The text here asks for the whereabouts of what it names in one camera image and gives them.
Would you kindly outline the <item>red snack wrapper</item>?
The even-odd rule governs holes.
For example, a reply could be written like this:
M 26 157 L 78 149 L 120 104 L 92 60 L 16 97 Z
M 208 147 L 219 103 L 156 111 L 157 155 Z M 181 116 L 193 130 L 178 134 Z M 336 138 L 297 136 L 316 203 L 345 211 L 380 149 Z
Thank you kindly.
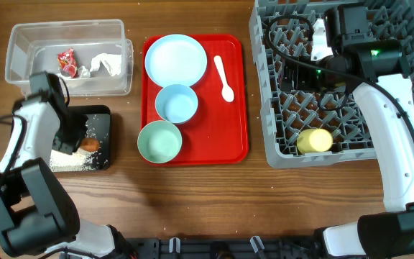
M 78 74 L 78 66 L 76 63 L 74 49 L 71 47 L 65 52 L 57 54 L 57 61 L 60 71 L 70 78 L 75 78 Z

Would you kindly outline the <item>yellow plastic cup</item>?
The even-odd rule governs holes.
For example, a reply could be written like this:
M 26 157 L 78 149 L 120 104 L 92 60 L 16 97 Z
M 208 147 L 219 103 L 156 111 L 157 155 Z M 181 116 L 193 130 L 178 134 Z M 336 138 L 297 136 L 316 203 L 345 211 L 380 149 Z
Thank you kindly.
M 297 149 L 300 153 L 323 153 L 328 151 L 334 139 L 326 129 L 305 129 L 297 139 Z

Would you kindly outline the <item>white napkin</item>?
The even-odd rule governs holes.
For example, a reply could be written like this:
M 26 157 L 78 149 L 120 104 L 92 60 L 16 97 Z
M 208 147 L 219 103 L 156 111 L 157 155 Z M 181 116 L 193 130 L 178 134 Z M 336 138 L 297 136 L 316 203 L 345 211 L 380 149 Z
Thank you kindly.
M 79 78 L 90 78 L 92 72 L 97 72 L 103 66 L 110 76 L 121 73 L 122 57 L 117 54 L 101 53 L 91 60 L 91 67 L 87 69 L 84 65 L 78 69 Z

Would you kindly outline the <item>mint green bowl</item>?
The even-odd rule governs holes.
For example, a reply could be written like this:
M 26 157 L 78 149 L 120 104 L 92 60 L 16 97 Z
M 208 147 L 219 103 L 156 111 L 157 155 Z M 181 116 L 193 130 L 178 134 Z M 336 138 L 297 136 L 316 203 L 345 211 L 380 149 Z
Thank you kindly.
M 173 160 L 181 150 L 183 138 L 180 130 L 164 120 L 150 122 L 142 128 L 137 138 L 140 155 L 156 164 Z

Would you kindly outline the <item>light blue bowl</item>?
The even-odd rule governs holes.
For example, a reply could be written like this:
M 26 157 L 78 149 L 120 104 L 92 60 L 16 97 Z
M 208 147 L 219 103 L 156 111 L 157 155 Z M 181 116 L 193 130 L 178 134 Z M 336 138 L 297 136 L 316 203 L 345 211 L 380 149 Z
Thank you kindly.
M 155 109 L 165 121 L 183 124 L 189 121 L 198 110 L 198 97 L 195 91 L 184 85 L 164 87 L 156 95 Z

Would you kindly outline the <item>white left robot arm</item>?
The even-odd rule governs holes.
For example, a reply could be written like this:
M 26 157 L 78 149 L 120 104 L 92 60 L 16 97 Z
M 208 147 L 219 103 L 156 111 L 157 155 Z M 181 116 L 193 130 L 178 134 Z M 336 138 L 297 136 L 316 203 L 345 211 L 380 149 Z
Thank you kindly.
M 81 219 L 49 162 L 53 150 L 72 154 L 86 136 L 84 114 L 69 108 L 63 79 L 48 72 L 29 77 L 31 94 L 14 103 L 11 137 L 0 162 L 0 246 L 10 257 L 137 258 L 111 225 Z

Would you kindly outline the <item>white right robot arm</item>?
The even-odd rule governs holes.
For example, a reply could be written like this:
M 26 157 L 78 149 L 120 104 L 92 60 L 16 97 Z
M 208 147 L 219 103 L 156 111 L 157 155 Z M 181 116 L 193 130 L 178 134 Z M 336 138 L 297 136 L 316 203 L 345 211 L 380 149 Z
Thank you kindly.
M 312 56 L 303 69 L 305 86 L 321 94 L 344 87 L 359 107 L 370 133 L 384 192 L 385 212 L 316 231 L 322 258 L 393 258 L 414 253 L 414 98 L 409 61 L 402 42 L 373 32 L 361 3 L 326 10 L 322 35 L 306 17 Z

